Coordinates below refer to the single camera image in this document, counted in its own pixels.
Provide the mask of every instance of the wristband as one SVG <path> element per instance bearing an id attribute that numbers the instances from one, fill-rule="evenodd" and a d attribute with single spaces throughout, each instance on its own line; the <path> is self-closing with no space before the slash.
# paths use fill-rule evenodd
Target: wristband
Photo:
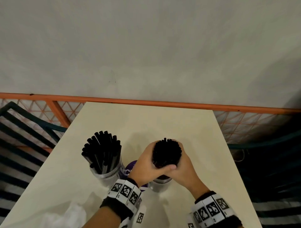
<path id="1" fill-rule="evenodd" d="M 219 194 L 213 191 L 199 197 L 191 209 L 196 221 L 202 228 L 209 226 L 212 226 L 212 228 L 237 228 L 242 225 L 239 218 L 235 216 L 233 209 Z"/>
<path id="2" fill-rule="evenodd" d="M 131 182 L 118 179 L 111 187 L 107 194 L 107 198 L 103 200 L 100 206 L 111 208 L 112 211 L 120 217 L 121 221 L 125 220 L 127 217 L 133 217 L 142 201 L 140 197 L 141 191 Z"/>

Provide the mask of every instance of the white wall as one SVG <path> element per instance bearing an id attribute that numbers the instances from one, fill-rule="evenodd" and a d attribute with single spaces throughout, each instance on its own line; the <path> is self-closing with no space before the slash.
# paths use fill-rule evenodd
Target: white wall
<path id="1" fill-rule="evenodd" d="M 301 107 L 300 0 L 2 0 L 0 92 Z"/>

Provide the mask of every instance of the finger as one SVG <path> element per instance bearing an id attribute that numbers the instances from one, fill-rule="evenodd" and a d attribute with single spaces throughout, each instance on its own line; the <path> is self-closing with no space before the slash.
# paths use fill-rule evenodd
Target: finger
<path id="1" fill-rule="evenodd" d="M 160 168 L 160 169 L 157 169 L 156 170 L 156 174 L 157 176 L 161 176 L 161 175 L 164 175 L 166 173 L 169 173 L 170 171 L 172 170 L 175 170 L 177 168 L 176 165 L 167 165 L 167 166 L 164 166 L 163 168 Z"/>

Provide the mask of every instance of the white table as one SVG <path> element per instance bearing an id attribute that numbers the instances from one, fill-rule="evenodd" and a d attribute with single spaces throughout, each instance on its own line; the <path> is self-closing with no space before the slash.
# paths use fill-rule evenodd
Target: white table
<path id="1" fill-rule="evenodd" d="M 1 228 L 39 227 L 43 214 L 62 214 L 71 201 L 82 204 L 88 217 L 93 215 L 107 189 L 90 172 L 81 149 L 97 131 L 117 135 L 125 166 L 138 159 L 149 143 L 177 139 L 201 180 L 230 203 L 244 227 L 261 227 L 211 110 L 87 102 Z M 185 188 L 172 181 L 163 193 L 149 189 L 144 194 L 146 227 L 186 227 L 194 199 Z"/>

